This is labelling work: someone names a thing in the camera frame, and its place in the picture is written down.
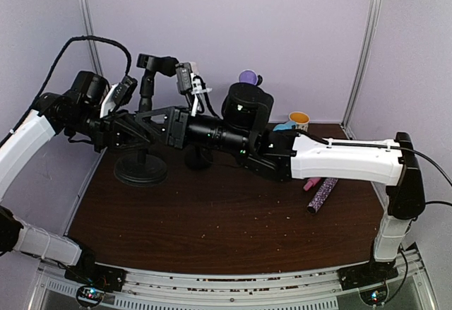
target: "white panel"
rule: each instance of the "white panel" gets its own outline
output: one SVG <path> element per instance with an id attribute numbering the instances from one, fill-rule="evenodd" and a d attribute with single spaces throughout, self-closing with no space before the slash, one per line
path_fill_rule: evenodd
<path id="1" fill-rule="evenodd" d="M 30 105 L 59 50 L 83 34 L 77 0 L 0 0 L 0 138 Z M 63 93 L 79 70 L 90 70 L 88 48 L 71 46 L 48 91 Z M 31 224 L 62 233 L 78 190 L 97 157 L 89 146 L 57 137 L 18 175 L 2 205 Z M 0 309 L 20 310 L 38 261 L 21 254 L 0 258 Z"/>
<path id="2" fill-rule="evenodd" d="M 140 52 L 196 61 L 214 89 L 217 111 L 229 85 L 252 68 L 275 97 L 273 121 L 294 110 L 313 121 L 340 121 L 369 0 L 90 0 L 90 8 L 96 33 L 125 44 L 134 62 Z M 100 58 L 105 75 L 117 82 L 124 56 L 100 46 Z M 184 104 L 175 79 L 158 76 L 154 102 Z"/>
<path id="3" fill-rule="evenodd" d="M 383 0 L 352 118 L 358 139 L 407 131 L 415 148 L 452 174 L 452 0 Z M 427 200 L 452 201 L 451 187 L 420 159 Z M 428 205 L 413 225 L 440 309 L 452 304 L 452 210 Z"/>

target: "glitter tube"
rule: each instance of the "glitter tube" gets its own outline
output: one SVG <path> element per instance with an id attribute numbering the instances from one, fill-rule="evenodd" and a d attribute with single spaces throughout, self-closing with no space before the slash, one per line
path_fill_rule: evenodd
<path id="1" fill-rule="evenodd" d="M 309 202 L 308 212 L 317 213 L 320 207 L 325 203 L 326 199 L 330 195 L 330 192 L 333 190 L 334 186 L 338 182 L 337 178 L 327 178 L 320 186 L 314 198 Z"/>

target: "dark wooden tabletop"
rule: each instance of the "dark wooden tabletop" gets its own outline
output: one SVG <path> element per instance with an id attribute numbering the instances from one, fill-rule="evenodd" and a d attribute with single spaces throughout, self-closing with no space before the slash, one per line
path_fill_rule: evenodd
<path id="1" fill-rule="evenodd" d="M 310 132 L 344 138 L 339 125 Z M 193 172 L 183 154 L 157 147 L 169 172 L 152 188 L 117 181 L 106 154 L 69 235 L 97 261 L 177 273 L 241 274 L 308 270 L 369 259 L 382 208 L 369 182 L 340 180 L 316 215 L 305 181 L 267 181 L 245 169 L 213 165 Z M 233 163 L 215 153 L 215 162 Z"/>

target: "yellow cup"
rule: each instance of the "yellow cup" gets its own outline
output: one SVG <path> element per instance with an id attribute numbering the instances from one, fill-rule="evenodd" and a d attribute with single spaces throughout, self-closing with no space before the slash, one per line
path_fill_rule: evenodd
<path id="1" fill-rule="evenodd" d="M 304 112 L 291 112 L 289 114 L 289 120 L 294 121 L 297 123 L 297 129 L 308 131 L 308 125 L 309 125 L 309 116 L 305 114 Z"/>

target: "cylindrical motor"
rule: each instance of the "cylindrical motor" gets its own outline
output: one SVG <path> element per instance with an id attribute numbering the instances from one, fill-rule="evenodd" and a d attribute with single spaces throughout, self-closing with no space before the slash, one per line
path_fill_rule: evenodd
<path id="1" fill-rule="evenodd" d="M 248 83 L 235 83 L 230 86 L 222 105 L 225 123 L 234 129 L 252 130 L 257 117 L 266 125 L 273 106 L 273 97 L 262 89 Z M 258 115 L 260 107 L 266 107 L 264 115 Z"/>
<path id="2" fill-rule="evenodd" d="M 221 119 L 197 115 L 190 118 L 185 136 L 190 144 L 237 155 L 248 152 L 248 134 L 230 128 Z"/>

